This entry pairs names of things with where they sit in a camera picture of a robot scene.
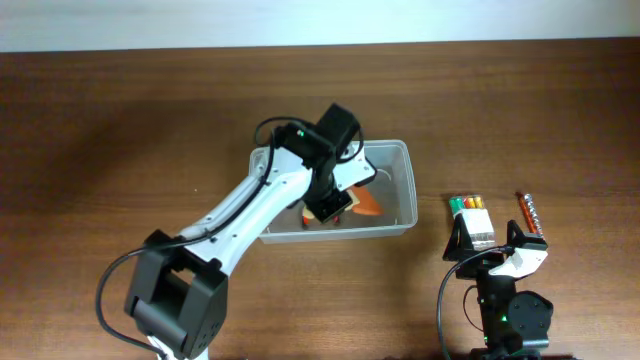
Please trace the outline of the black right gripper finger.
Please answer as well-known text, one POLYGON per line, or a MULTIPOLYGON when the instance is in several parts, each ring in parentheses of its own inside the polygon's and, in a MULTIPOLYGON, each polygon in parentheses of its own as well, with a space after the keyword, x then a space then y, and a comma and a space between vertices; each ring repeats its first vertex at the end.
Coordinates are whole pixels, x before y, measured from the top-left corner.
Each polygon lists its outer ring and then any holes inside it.
POLYGON ((462 261, 473 255, 473 245, 462 214, 454 218, 452 232, 445 248, 444 261, 462 261))
POLYGON ((514 249, 548 249, 548 244, 541 235, 524 232, 515 220, 510 220, 507 223, 507 245, 513 247, 514 249))

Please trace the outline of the red handled cutting pliers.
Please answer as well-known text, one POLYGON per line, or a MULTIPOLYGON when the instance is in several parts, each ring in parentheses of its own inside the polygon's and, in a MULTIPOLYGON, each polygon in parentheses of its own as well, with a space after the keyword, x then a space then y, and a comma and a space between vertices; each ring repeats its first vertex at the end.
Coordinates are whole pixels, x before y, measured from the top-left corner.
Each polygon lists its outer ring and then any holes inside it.
POLYGON ((335 216, 331 221, 327 220, 325 223, 320 222, 316 218, 310 218, 303 216, 301 219, 301 227, 303 230, 308 230, 312 226, 329 226, 333 225, 335 227, 341 224, 341 218, 339 216, 335 216))

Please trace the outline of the orange scraper wooden handle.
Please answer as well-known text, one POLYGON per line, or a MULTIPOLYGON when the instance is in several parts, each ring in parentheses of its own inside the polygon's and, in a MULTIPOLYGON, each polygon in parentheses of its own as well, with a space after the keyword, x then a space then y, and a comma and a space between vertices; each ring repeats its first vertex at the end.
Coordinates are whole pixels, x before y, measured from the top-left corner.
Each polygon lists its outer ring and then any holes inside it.
MULTIPOLYGON (((346 208, 345 212, 351 211, 363 216, 382 216, 384 214, 383 208, 374 199, 366 186, 352 186, 347 190, 347 194, 350 196, 352 204, 346 208)), ((302 217, 303 216, 315 218, 306 206, 302 210, 302 217)))

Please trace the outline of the clear plastic storage box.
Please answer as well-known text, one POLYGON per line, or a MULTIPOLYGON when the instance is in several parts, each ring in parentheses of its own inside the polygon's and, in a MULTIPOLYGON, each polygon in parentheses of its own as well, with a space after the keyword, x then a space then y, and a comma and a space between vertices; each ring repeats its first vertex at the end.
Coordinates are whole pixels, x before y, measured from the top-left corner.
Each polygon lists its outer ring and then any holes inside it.
POLYGON ((417 223, 417 195, 406 144, 400 140, 367 140, 364 155, 377 169, 366 189, 381 206, 378 216, 340 215, 340 222, 303 224, 303 202, 283 210, 260 235, 266 244, 349 240, 399 236, 417 223))

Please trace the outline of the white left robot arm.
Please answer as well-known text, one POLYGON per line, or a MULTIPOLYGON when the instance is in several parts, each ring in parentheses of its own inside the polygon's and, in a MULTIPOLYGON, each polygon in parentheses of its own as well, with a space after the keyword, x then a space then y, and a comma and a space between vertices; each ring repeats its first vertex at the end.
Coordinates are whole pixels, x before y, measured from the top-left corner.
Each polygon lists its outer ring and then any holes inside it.
POLYGON ((160 359, 202 359, 227 312, 238 261, 285 209, 301 202, 320 222, 353 202, 348 190, 376 176, 357 130, 328 135, 300 122, 273 129, 265 163, 216 208, 171 237, 153 232, 133 252, 125 312, 160 359))

